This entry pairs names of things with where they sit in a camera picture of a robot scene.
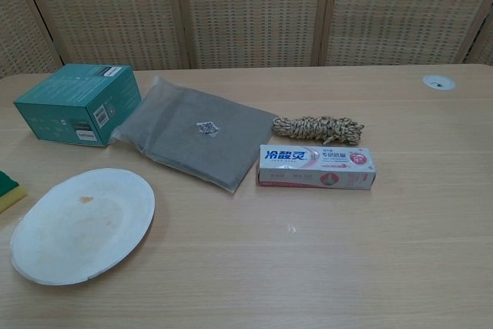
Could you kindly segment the yellow green sponge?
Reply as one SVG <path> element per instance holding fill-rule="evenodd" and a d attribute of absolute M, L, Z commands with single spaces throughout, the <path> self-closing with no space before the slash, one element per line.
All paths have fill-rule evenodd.
<path fill-rule="evenodd" d="M 27 190 L 0 170 L 0 213 L 20 201 L 27 195 Z"/>

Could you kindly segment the grey cloth in plastic bag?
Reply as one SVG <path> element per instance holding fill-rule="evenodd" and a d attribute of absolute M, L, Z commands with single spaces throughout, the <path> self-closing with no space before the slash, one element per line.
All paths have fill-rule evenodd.
<path fill-rule="evenodd" d="M 235 193 L 269 142 L 275 115 L 157 76 L 111 141 Z"/>

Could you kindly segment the white pink toothpaste box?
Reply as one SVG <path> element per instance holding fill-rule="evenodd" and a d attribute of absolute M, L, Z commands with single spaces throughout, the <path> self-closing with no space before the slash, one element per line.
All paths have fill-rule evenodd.
<path fill-rule="evenodd" d="M 262 145 L 257 180 L 261 186 L 369 190 L 377 175 L 366 148 Z"/>

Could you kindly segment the woven rattan folding screen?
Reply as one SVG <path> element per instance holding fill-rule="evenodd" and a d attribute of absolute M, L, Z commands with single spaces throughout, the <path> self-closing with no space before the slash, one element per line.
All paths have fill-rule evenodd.
<path fill-rule="evenodd" d="M 493 66 L 493 0 L 0 0 L 0 78 L 68 63 Z"/>

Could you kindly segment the teal cardboard box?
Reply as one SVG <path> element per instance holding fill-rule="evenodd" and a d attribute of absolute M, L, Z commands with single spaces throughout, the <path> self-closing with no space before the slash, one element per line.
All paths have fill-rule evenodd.
<path fill-rule="evenodd" d="M 38 139 L 107 146 L 141 100 L 129 65 L 67 64 L 14 105 Z"/>

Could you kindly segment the white round plate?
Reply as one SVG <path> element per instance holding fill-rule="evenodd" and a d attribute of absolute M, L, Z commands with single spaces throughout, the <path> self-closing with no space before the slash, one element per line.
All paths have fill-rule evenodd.
<path fill-rule="evenodd" d="M 37 284 L 85 282 L 133 252 L 154 212 L 154 192 L 141 176 L 113 168 L 81 173 L 24 215 L 11 238 L 12 265 Z"/>

